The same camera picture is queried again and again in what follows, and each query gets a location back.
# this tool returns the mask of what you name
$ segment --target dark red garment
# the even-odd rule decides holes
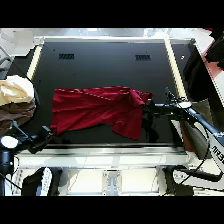
[[[98,124],[113,125],[113,131],[140,138],[142,108],[152,93],[128,87],[55,89],[51,129],[59,135]]]

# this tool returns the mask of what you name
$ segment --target red object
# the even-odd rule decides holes
[[[59,135],[97,124],[113,125],[113,131],[140,138],[142,108],[152,93],[128,87],[55,89],[51,129]]]

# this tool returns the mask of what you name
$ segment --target folded fabric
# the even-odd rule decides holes
[[[34,98],[33,84],[18,75],[0,80],[0,106],[8,103],[29,103]]]
[[[10,103],[0,106],[0,135],[9,131],[12,120],[16,120],[19,125],[30,120],[35,108],[34,99],[30,103]]]
[[[55,89],[51,129],[59,135],[98,124],[113,125],[113,131],[133,139],[140,138],[142,108],[150,92],[128,87]]]

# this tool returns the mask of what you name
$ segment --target black tabletop surface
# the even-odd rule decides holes
[[[74,54],[74,59],[59,59],[59,54]],[[190,56],[189,48],[175,45],[175,55],[180,72]],[[149,60],[136,60],[136,55],[150,55]],[[30,58],[24,59],[30,64]],[[25,62],[15,59],[26,72]],[[15,68],[8,75],[15,73]],[[94,88],[105,86],[127,86],[140,91],[154,93],[155,103],[164,103],[165,87],[176,93],[173,75],[169,66],[165,45],[162,43],[45,43],[34,75],[40,106],[23,130],[38,129],[41,125],[50,126],[52,119],[52,99],[55,88]],[[93,144],[93,143],[166,143],[181,144],[176,131],[167,117],[154,119],[159,139],[152,142],[142,129],[140,140],[122,137],[112,131],[112,127],[98,125],[78,131],[65,132],[54,143]]]

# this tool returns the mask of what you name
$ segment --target wooden strip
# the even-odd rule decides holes
[[[179,72],[179,69],[178,69],[178,66],[177,66],[177,62],[176,62],[176,59],[175,59],[175,55],[173,53],[173,49],[172,49],[170,40],[169,40],[168,37],[165,37],[164,41],[165,41],[165,46],[166,46],[166,50],[167,50],[168,59],[169,59],[169,62],[170,62],[170,67],[171,67],[171,70],[173,72],[173,77],[174,77],[174,81],[175,81],[175,84],[176,84],[177,95],[178,95],[178,97],[185,97],[187,99],[187,95],[186,95],[186,92],[185,92],[185,89],[184,89],[184,85],[183,85],[183,82],[182,82],[182,79],[181,79],[181,75],[180,75],[180,72]]]
[[[36,50],[34,52],[33,59],[31,61],[30,67],[29,67],[28,72],[27,72],[27,77],[30,80],[33,79],[34,73],[36,71],[36,68],[37,68],[37,65],[38,65],[38,62],[39,62],[39,59],[40,59],[40,55],[41,55],[41,50],[42,50],[42,46],[37,46]]]

